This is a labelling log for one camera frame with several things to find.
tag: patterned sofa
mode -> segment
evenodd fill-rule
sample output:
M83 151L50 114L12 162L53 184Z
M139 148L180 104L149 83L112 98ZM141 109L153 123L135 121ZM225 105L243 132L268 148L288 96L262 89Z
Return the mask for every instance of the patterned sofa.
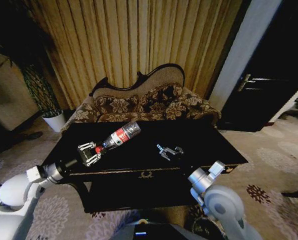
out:
M72 123L203 119L216 125L221 113L207 100L184 87L185 73L177 64L164 64L147 75L140 72L129 88L102 79L62 128Z

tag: floral carpet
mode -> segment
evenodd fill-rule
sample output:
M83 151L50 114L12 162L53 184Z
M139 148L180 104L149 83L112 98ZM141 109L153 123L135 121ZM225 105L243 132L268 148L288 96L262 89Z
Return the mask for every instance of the floral carpet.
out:
M43 135L0 153L0 183L42 163L60 138L40 118L26 130L36 131ZM249 163L221 175L216 183L239 194L246 220L263 239L298 240L298 198L281 195L298 190L298 119L290 116L278 119L273 126L255 133L220 132ZM59 185L40 198L27 239L106 240L124 224L150 216L150 212L164 215L165 221L180 226L195 215L189 206L87 214L76 191L71 186Z

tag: beige curtain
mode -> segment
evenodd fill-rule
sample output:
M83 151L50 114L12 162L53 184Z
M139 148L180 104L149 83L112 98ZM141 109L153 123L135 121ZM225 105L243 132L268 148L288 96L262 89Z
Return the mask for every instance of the beige curtain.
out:
M242 0L30 0L53 38L53 68L71 108L102 78L131 86L137 71L179 64L205 96Z

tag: gold emblem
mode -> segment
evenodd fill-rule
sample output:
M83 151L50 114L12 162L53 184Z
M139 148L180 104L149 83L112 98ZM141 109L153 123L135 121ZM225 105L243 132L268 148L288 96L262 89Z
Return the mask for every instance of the gold emblem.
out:
M140 179L151 179L153 178L153 172L152 171L148 171L147 174L145 174L146 171L141 172L141 176L139 176L138 178Z

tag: sofa backrest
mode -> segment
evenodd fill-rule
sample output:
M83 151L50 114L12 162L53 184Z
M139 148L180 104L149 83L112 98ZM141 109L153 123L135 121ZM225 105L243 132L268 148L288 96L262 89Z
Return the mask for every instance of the sofa backrest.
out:
M128 88L117 88L101 80L90 97L102 114L106 113L147 113L152 106L166 108L182 94L185 83L183 69L168 63L154 69L147 75L138 72L136 83Z
M117 98L129 98L137 95L140 98L150 90L161 85L175 83L183 87L185 84L184 70L177 64L167 63L158 66L149 74L137 73L138 79L134 85L128 88L118 88L108 83L108 78L104 78L93 88L90 97L114 96Z

